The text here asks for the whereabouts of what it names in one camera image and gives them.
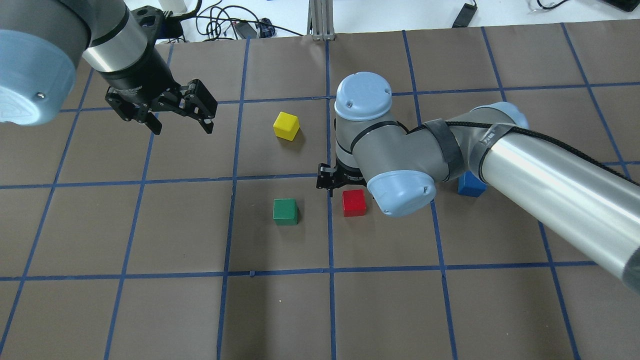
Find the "white floor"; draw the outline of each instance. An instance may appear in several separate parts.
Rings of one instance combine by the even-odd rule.
[[[196,0],[184,0],[193,9]],[[550,4],[560,0],[541,0]],[[160,7],[158,0],[125,0],[130,9],[144,5]],[[217,3],[204,0],[202,8]],[[411,29],[450,28],[464,0],[334,0],[333,12],[336,33],[365,33]],[[298,33],[307,28],[307,0],[223,0],[220,6],[240,5],[249,8],[260,18],[267,17],[277,26]],[[500,26],[514,24],[548,24],[616,19],[640,19],[640,6],[633,12],[623,12],[602,0],[569,0],[552,11],[535,11],[536,0],[477,0],[478,10],[470,26]],[[232,17],[251,19],[244,10],[228,10]],[[205,39],[195,29],[195,20],[183,22],[189,41]],[[278,31],[279,37],[290,36]]]

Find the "green cube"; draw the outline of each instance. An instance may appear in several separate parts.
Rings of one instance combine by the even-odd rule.
[[[276,225],[298,225],[296,199],[275,199],[273,201],[273,221]]]

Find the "light blue cap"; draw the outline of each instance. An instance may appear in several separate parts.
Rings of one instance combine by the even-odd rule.
[[[0,29],[0,122],[51,121],[76,82],[71,59],[34,35]]]
[[[520,126],[524,129],[529,129],[529,122],[527,121],[527,117],[520,112],[520,110],[518,109],[518,106],[515,106],[510,102],[501,101],[501,102],[496,102],[495,104],[482,105],[482,106],[478,106],[477,108],[474,108],[471,111],[474,111],[476,109],[481,109],[481,108],[489,108],[489,109],[496,109],[496,110],[502,111],[508,117],[510,117],[511,120],[513,120],[513,122],[517,126]]]
[[[429,204],[436,196],[431,176],[415,170],[384,172],[367,182],[367,189],[380,210],[390,217],[403,217]]]
[[[335,97],[335,112],[352,121],[373,120],[391,109],[391,85],[373,72],[356,72],[344,78]]]

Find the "black connector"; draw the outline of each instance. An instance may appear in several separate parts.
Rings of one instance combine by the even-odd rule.
[[[471,22],[471,19],[476,14],[477,9],[478,7],[476,5],[465,4],[464,6],[462,6],[458,17],[453,22],[453,27],[466,28],[469,25],[469,22]]]

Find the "yellow cube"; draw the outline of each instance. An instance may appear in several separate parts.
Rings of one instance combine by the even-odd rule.
[[[273,132],[276,133],[276,136],[288,141],[293,141],[298,130],[300,130],[298,117],[282,111],[278,114],[276,122],[273,123]]]

